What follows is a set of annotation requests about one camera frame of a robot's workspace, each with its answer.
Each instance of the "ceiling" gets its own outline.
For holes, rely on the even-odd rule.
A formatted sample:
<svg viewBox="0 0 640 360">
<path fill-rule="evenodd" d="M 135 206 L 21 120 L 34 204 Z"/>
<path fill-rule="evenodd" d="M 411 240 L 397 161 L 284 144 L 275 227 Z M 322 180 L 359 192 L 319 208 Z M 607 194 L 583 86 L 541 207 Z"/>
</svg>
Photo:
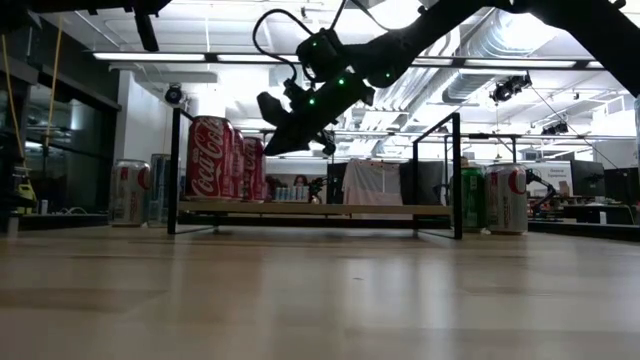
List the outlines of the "ceiling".
<svg viewBox="0 0 640 360">
<path fill-rule="evenodd" d="M 298 18 L 303 18 L 304 9 L 306 17 L 303 22 L 312 31 L 317 31 L 321 27 L 328 27 L 339 3 L 339 0 L 174 0 L 160 12 L 159 18 L 153 18 L 152 21 L 160 49 L 164 52 L 256 53 L 251 32 L 256 20 L 265 11 L 284 8 Z M 624 11 L 632 20 L 640 23 L 640 1 L 628 3 Z M 423 0 L 423 4 L 429 6 L 426 0 Z M 415 9 L 420 3 L 418 0 L 383 0 L 378 1 L 378 4 L 370 2 L 369 5 L 375 5 L 370 10 L 378 21 L 387 27 L 397 28 L 411 23 L 417 17 Z M 482 44 L 486 37 L 491 36 L 489 31 L 494 31 L 495 26 L 507 24 L 498 23 L 501 18 L 495 13 L 487 15 L 487 12 L 488 9 L 483 9 L 469 18 L 450 33 L 446 41 L 442 39 L 427 54 L 459 55 L 462 51 L 462 47 L 459 48 L 461 39 L 463 47 L 468 47 L 467 44 L 472 41 Z M 90 16 L 83 11 L 60 15 L 64 18 L 64 30 L 91 50 L 142 51 L 133 15 L 121 9 L 100 11 L 97 16 Z M 57 16 L 58 14 L 49 14 L 45 18 L 55 24 Z M 509 35 L 505 35 L 504 39 L 513 43 L 510 46 L 516 49 L 525 47 L 523 44 L 526 43 L 529 47 L 527 50 L 516 49 L 518 51 L 513 54 L 536 58 L 591 57 L 571 35 L 560 30 L 549 30 L 542 24 L 531 23 L 531 26 L 537 27 L 525 29 L 528 33 L 537 33 L 538 37 L 515 37 L 513 34 L 517 33 L 516 27 L 525 26 L 525 20 L 529 26 L 529 19 L 504 25 L 511 26 L 509 31 L 504 31 Z M 342 42 L 347 44 L 366 42 L 383 33 L 362 12 L 350 8 L 343 12 L 336 30 Z M 263 23 L 257 40 L 269 52 L 289 54 L 295 52 L 296 46 L 306 38 L 305 35 L 288 18 L 274 15 Z M 477 56 L 473 51 L 482 50 L 469 51 L 471 55 Z M 166 89 L 168 78 L 171 81 L 177 79 L 190 82 L 193 82 L 194 77 L 203 79 L 199 83 L 185 84 L 185 88 L 192 92 L 191 96 L 197 97 L 198 89 L 203 87 L 215 87 L 219 90 L 218 93 L 223 94 L 226 116 L 234 126 L 253 129 L 270 127 L 261 120 L 255 97 L 262 91 L 269 91 L 282 98 L 282 88 L 278 83 L 282 83 L 290 75 L 289 68 L 284 65 L 132 65 L 134 64 L 125 68 L 136 72 L 137 81 L 149 89 Z M 530 131 L 539 134 L 541 127 L 553 120 L 555 111 L 562 116 L 567 114 L 566 118 L 574 128 L 584 133 L 590 131 L 589 125 L 594 121 L 594 114 L 601 116 L 602 109 L 606 109 L 608 103 L 626 102 L 622 106 L 624 110 L 630 101 L 628 96 L 625 97 L 625 89 L 604 71 L 531 71 L 535 91 L 527 89 L 509 102 L 502 103 L 497 109 L 488 99 L 488 94 L 495 88 L 496 81 L 504 79 L 505 74 L 489 75 L 488 81 L 473 88 L 471 95 L 461 103 L 445 103 L 442 91 L 450 90 L 452 83 L 466 79 L 465 76 L 478 79 L 478 75 L 461 76 L 456 71 L 446 71 L 410 69 L 392 87 L 377 92 L 374 108 L 347 111 L 337 129 L 397 130 L 399 125 L 404 131 L 424 131 L 445 115 L 457 110 L 463 119 L 463 132 L 498 130 L 502 133 Z M 162 91 L 159 90 L 156 94 L 162 95 Z M 609 130 L 612 134 L 615 133 L 614 128 Z M 337 155 L 367 156 L 374 150 L 385 152 L 385 145 L 390 149 L 404 146 L 404 140 L 397 139 L 353 136 L 339 141 L 342 146 L 338 147 Z M 399 152 L 399 155 L 403 154 L 406 155 L 407 152 Z"/>
</svg>

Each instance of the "person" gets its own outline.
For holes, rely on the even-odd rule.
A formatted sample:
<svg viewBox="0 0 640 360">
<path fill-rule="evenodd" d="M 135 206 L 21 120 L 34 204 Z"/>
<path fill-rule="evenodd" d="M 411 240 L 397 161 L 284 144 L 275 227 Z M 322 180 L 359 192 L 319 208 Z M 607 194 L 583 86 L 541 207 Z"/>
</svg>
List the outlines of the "person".
<svg viewBox="0 0 640 360">
<path fill-rule="evenodd" d="M 296 179 L 293 180 L 293 186 L 308 186 L 309 185 L 309 180 L 307 180 L 307 177 L 304 175 L 298 175 L 296 176 Z"/>
</svg>

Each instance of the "white soda can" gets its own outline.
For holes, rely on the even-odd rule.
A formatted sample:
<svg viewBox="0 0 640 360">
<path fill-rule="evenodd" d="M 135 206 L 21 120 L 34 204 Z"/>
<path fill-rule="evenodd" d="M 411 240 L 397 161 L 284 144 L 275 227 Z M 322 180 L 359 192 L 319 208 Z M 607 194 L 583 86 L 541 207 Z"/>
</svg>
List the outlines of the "white soda can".
<svg viewBox="0 0 640 360">
<path fill-rule="evenodd" d="M 520 164 L 495 164 L 487 168 L 488 229 L 493 234 L 527 231 L 527 175 Z"/>
</svg>

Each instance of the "security camera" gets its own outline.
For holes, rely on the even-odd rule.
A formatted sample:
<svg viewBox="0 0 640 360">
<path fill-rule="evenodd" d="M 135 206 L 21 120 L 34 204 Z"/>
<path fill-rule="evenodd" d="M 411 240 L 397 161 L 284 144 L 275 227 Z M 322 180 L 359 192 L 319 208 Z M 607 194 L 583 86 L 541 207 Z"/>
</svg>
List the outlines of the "security camera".
<svg viewBox="0 0 640 360">
<path fill-rule="evenodd" d="M 172 107 L 180 107 L 184 102 L 184 93 L 182 92 L 181 84 L 171 84 L 169 85 L 169 90 L 167 90 L 166 94 L 164 94 L 164 99 L 171 105 Z"/>
</svg>

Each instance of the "desk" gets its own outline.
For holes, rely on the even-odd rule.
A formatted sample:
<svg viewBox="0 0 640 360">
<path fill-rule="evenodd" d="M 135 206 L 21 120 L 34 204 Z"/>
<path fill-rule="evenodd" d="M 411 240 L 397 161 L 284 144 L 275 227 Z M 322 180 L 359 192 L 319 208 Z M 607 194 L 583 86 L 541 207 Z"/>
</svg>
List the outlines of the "desk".
<svg viewBox="0 0 640 360">
<path fill-rule="evenodd" d="M 579 223 L 600 224 L 600 213 L 604 213 L 606 224 L 633 225 L 634 210 L 626 205 L 565 205 L 564 217 Z"/>
</svg>

